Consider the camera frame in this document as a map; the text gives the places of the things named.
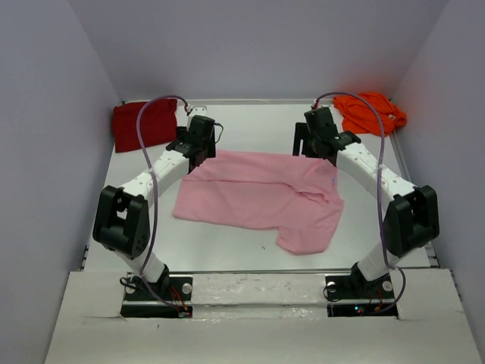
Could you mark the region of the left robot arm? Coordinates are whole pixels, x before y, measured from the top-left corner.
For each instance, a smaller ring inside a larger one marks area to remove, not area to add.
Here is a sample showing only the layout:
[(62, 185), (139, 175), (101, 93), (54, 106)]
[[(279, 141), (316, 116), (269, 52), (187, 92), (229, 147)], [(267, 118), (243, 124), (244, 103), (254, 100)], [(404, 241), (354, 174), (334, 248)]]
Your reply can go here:
[(144, 172), (119, 187), (106, 186), (100, 193), (92, 237), (120, 256), (142, 279), (141, 289), (150, 299), (167, 293), (169, 269), (153, 252), (158, 198), (169, 187), (216, 156), (216, 121), (202, 115), (179, 127), (176, 139)]

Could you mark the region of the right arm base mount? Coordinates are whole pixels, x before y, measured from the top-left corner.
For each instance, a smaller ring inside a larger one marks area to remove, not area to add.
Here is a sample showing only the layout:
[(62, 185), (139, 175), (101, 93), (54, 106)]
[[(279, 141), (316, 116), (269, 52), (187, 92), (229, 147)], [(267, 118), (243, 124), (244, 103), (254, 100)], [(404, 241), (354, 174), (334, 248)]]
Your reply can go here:
[(326, 275), (322, 294), (331, 318), (399, 316), (389, 273), (366, 281), (354, 265), (347, 275)]

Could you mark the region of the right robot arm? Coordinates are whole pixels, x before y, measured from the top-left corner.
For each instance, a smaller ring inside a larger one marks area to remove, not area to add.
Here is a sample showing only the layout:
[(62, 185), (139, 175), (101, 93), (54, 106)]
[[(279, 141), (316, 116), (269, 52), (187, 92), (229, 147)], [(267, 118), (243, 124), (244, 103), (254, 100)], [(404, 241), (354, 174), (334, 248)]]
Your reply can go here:
[(377, 201), (381, 242), (352, 266), (349, 276), (350, 291), (366, 297), (404, 257), (439, 236), (437, 192), (403, 179), (380, 163), (354, 133), (338, 131), (328, 107), (307, 111), (304, 117), (296, 124), (293, 155), (329, 161)]

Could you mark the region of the pink t shirt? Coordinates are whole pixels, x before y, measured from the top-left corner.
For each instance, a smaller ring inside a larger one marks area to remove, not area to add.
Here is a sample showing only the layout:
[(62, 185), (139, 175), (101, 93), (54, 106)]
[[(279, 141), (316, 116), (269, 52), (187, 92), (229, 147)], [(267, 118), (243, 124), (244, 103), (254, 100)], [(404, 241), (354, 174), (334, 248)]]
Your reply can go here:
[(281, 249), (303, 256), (328, 248), (343, 209), (336, 168), (328, 161), (223, 150), (182, 179), (173, 216), (275, 230)]

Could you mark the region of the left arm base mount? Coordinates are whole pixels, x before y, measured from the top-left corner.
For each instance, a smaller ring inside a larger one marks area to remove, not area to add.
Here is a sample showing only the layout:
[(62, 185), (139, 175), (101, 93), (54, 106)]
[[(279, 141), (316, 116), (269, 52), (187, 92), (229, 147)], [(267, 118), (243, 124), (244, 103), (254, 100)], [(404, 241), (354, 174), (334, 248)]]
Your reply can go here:
[(120, 315), (129, 319), (192, 318), (192, 275), (171, 275), (160, 287), (129, 273), (119, 280), (124, 288)]

